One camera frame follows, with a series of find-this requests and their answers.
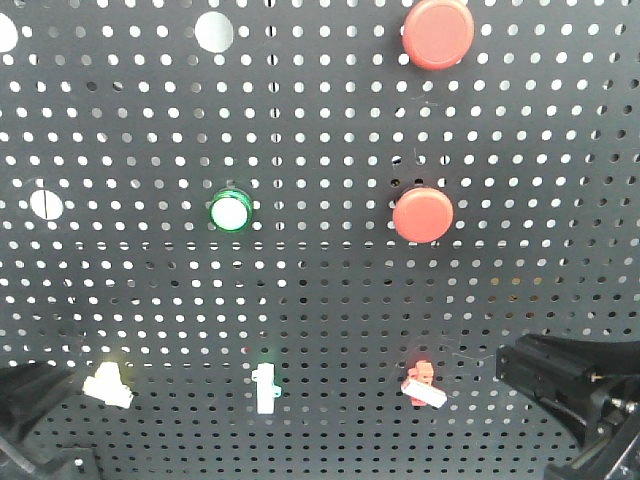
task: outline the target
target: button cap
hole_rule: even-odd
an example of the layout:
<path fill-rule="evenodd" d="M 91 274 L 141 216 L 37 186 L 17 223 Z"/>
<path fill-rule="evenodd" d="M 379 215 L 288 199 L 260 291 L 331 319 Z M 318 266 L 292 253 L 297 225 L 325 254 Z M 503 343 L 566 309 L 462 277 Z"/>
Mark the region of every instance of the button cap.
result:
<path fill-rule="evenodd" d="M 434 188 L 418 187 L 405 192 L 393 210 L 398 235 L 410 242 L 433 242 L 449 230 L 452 222 L 451 200 Z"/>
<path fill-rule="evenodd" d="M 225 188 L 217 192 L 209 207 L 213 224 L 225 232 L 237 232 L 251 221 L 253 205 L 251 198 L 237 188 Z"/>
<path fill-rule="evenodd" d="M 465 56 L 473 34 L 473 16 L 458 0 L 423 0 L 407 15 L 402 43 L 413 63 L 442 70 Z"/>

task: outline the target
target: white plastic clip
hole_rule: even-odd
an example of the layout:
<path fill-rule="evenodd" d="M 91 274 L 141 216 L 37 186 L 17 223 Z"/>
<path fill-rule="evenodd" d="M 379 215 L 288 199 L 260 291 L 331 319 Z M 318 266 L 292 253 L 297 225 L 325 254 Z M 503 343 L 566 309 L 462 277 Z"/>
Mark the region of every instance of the white plastic clip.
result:
<path fill-rule="evenodd" d="M 447 394 L 442 390 L 412 378 L 405 380 L 400 387 L 400 390 L 402 390 L 402 393 L 405 395 L 422 400 L 428 405 L 433 405 L 436 408 L 440 408 L 442 405 L 447 403 Z"/>
<path fill-rule="evenodd" d="M 95 376 L 87 377 L 82 386 L 85 395 L 102 400 L 105 405 L 129 408 L 133 400 L 131 389 L 122 383 L 116 362 L 103 362 Z"/>
<path fill-rule="evenodd" d="M 260 363 L 251 372 L 251 380 L 256 382 L 258 413 L 271 415 L 275 411 L 275 399 L 282 395 L 282 388 L 273 383 L 275 368 L 273 363 Z"/>

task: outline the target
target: small white part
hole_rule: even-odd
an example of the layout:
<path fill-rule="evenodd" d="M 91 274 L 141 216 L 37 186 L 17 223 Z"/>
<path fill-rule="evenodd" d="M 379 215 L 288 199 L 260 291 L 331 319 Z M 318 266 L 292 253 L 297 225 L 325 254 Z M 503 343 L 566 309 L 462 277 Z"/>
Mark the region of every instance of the small white part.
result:
<path fill-rule="evenodd" d="M 95 376 L 87 377 L 84 381 L 82 391 L 85 395 L 102 400 L 105 405 L 116 407 L 129 408 L 133 400 L 131 389 L 122 383 L 116 362 L 103 362 Z"/>
<path fill-rule="evenodd" d="M 194 33 L 198 44 L 211 53 L 222 53 L 233 43 L 233 24 L 219 12 L 203 13 Z"/>
<path fill-rule="evenodd" d="M 405 395 L 422 400 L 436 408 L 440 408 L 447 403 L 447 394 L 442 390 L 414 379 L 409 379 L 404 382 L 400 389 Z"/>
<path fill-rule="evenodd" d="M 237 198 L 224 197 L 211 207 L 211 218 L 218 227 L 224 230 L 238 230 L 247 223 L 249 213 Z"/>
<path fill-rule="evenodd" d="M 16 24 L 4 13 L 0 13 L 0 53 L 13 50 L 18 44 Z"/>
<path fill-rule="evenodd" d="M 256 397 L 260 415 L 271 415 L 275 411 L 275 399 L 282 395 L 282 388 L 273 383 L 274 378 L 273 363 L 260 363 L 258 368 L 251 372 L 251 380 L 257 384 Z"/>

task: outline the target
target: white cable clip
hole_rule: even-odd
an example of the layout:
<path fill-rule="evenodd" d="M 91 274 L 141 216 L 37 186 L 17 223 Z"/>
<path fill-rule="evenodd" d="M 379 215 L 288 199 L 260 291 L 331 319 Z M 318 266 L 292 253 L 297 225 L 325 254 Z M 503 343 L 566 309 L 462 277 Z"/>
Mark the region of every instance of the white cable clip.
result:
<path fill-rule="evenodd" d="M 436 408 L 440 408 L 447 402 L 447 394 L 442 390 L 412 378 L 405 380 L 401 385 L 400 390 L 402 390 L 402 393 L 405 395 L 417 398 L 418 400 L 421 400 L 428 405 L 433 405 Z"/>
<path fill-rule="evenodd" d="M 131 389 L 122 383 L 116 362 L 103 362 L 95 376 L 87 377 L 82 386 L 85 395 L 102 400 L 105 405 L 129 408 L 133 400 Z"/>
<path fill-rule="evenodd" d="M 251 372 L 251 380 L 257 384 L 258 413 L 261 415 L 271 415 L 275 411 L 275 399 L 282 395 L 282 388 L 273 383 L 274 378 L 273 363 L 260 363 L 258 368 Z"/>

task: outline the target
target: pegboard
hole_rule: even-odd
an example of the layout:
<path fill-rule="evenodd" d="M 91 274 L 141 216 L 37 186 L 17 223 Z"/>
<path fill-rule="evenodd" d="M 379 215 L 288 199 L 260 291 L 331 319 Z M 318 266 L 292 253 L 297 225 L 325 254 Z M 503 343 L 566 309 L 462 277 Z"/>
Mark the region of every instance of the pegboard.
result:
<path fill-rule="evenodd" d="M 640 2 L 469 0 L 441 72 L 402 50 L 411 4 L 0 2 L 0 363 L 116 360 L 136 394 L 74 396 L 36 444 L 92 446 L 105 480 L 538 479 L 575 455 L 494 355 L 638 339 Z M 229 180 L 239 234 L 207 216 Z M 430 245 L 391 223 L 415 184 L 455 205 Z M 440 410 L 400 393 L 423 357 Z"/>

